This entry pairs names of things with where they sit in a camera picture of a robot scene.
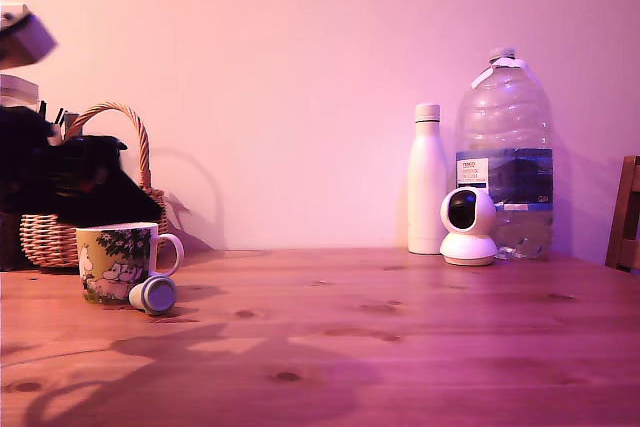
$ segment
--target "blue label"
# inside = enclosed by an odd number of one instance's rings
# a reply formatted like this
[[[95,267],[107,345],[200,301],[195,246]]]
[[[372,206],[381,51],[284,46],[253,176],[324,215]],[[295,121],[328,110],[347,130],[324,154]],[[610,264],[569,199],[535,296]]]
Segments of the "blue label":
[[[478,181],[469,178],[463,166],[469,160],[487,169],[479,172]],[[551,149],[495,149],[458,152],[456,154],[458,187],[487,189],[498,210],[553,209],[553,155]]]

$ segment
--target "wooden chair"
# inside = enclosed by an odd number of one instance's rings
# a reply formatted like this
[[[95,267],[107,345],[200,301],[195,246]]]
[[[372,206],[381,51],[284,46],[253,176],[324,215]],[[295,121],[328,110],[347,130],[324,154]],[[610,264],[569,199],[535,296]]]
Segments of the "wooden chair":
[[[605,265],[626,272],[640,269],[640,156],[628,155],[622,163],[618,199],[613,212]]]

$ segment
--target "ceramic mug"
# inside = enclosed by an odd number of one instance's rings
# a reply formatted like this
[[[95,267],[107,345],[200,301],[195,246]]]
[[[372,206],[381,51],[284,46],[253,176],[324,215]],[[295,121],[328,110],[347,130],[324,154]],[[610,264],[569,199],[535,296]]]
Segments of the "ceramic mug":
[[[162,239],[176,248],[176,261],[168,272],[156,271]],[[77,228],[76,241],[84,298],[94,303],[126,303],[133,287],[151,276],[173,275],[184,259],[180,239],[158,234],[153,222]]]

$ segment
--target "mug handle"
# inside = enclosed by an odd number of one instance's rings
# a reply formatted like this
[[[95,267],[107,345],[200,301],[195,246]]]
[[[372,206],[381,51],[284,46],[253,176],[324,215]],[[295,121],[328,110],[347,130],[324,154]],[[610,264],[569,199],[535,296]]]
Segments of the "mug handle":
[[[173,264],[173,267],[171,267],[171,269],[169,270],[169,272],[157,272],[154,268],[153,271],[149,269],[149,275],[171,277],[173,274],[176,273],[176,270],[178,270],[178,267],[184,260],[184,247],[182,247],[182,242],[180,242],[180,239],[173,234],[159,234],[157,237],[153,239],[153,243],[157,246],[161,239],[170,240],[173,246],[176,248],[176,261]]]

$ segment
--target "white security camera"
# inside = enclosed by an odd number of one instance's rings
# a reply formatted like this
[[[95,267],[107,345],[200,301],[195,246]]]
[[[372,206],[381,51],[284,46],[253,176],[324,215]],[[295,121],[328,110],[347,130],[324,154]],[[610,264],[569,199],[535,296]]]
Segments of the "white security camera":
[[[442,201],[440,219],[449,231],[440,253],[450,264],[489,265],[498,253],[489,231],[496,218],[493,200],[484,190],[460,187]]]

